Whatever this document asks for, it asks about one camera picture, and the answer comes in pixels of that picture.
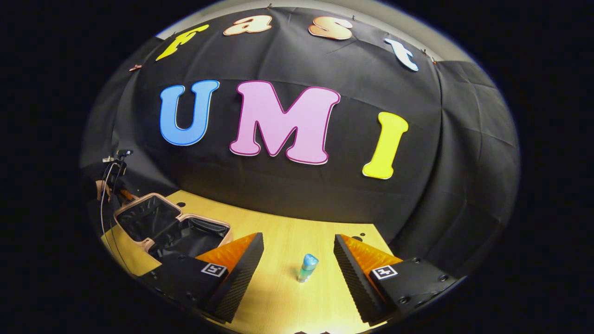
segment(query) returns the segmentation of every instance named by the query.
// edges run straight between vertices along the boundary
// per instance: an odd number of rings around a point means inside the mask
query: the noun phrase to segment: letter m
[[[309,87],[286,112],[274,87],[267,81],[246,81],[237,86],[243,95],[237,139],[229,145],[237,155],[254,156],[260,152],[255,142],[256,128],[268,154],[276,156],[289,136],[295,132],[295,142],[287,149],[287,157],[295,162],[321,165],[328,161],[324,151],[326,131],[332,107],[340,102],[334,90]]]

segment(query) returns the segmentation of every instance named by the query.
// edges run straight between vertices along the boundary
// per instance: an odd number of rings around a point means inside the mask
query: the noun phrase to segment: wire
[[[99,209],[99,214],[101,215],[101,231],[103,231],[103,235],[105,236],[105,241],[108,244],[108,248],[109,248],[109,251],[112,253],[112,256],[115,256],[115,255],[113,254],[113,250],[111,249],[111,246],[109,245],[108,236],[105,235],[105,225],[103,224],[103,200],[105,199],[105,188],[107,187],[107,184],[108,184],[107,183],[107,179],[109,178],[109,174],[111,174],[111,170],[113,169],[113,166],[115,164],[116,163],[114,162],[109,167],[109,172],[108,172],[107,178],[102,179],[102,181],[103,181],[103,186],[102,186],[103,191],[102,191],[102,194],[101,194],[101,204],[100,204],[100,209]]]
[[[103,170],[103,176],[101,177],[101,179],[105,179],[105,173],[107,173],[108,168],[109,168],[110,164],[108,164],[105,169]]]
[[[115,180],[113,181],[112,194],[115,194],[115,187],[116,187],[116,184],[118,183],[119,173],[122,171],[122,166],[121,165],[118,165],[118,166],[119,166],[118,173],[115,175]],[[112,220],[111,219],[109,220],[109,229],[113,229],[113,224],[112,224]],[[116,241],[115,236],[113,237],[113,244],[115,245],[115,249],[118,251],[118,254],[119,254],[120,258],[122,259],[122,263],[124,264],[124,266],[126,267],[126,269],[128,269],[128,271],[131,274],[132,273],[132,270],[130,270],[130,268],[128,268],[128,265],[126,264],[126,261],[124,261],[124,257],[122,256],[122,253],[120,253],[119,248],[118,248],[118,242]]]

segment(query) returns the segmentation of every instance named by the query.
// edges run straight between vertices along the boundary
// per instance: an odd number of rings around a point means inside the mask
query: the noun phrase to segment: small bottle
[[[299,276],[297,277],[297,281],[300,283],[307,282],[311,273],[314,272],[315,267],[320,262],[311,254],[306,254],[303,258],[303,264],[301,265],[301,270],[299,271]]]

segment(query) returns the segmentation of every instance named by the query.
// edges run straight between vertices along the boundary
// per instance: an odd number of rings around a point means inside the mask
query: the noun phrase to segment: letter i
[[[363,175],[370,178],[389,179],[394,173],[392,163],[402,134],[408,131],[408,123],[400,116],[380,112],[377,116],[381,124],[380,139],[371,161],[363,166]]]

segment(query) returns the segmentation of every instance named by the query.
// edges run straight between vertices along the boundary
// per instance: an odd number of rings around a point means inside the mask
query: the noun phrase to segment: blue letter u
[[[173,145],[187,146],[197,143],[204,137],[208,126],[208,110],[210,98],[219,88],[216,80],[199,81],[192,85],[192,92],[196,94],[194,102],[194,119],[187,129],[180,129],[177,125],[178,100],[184,93],[183,86],[171,86],[161,92],[161,135]]]

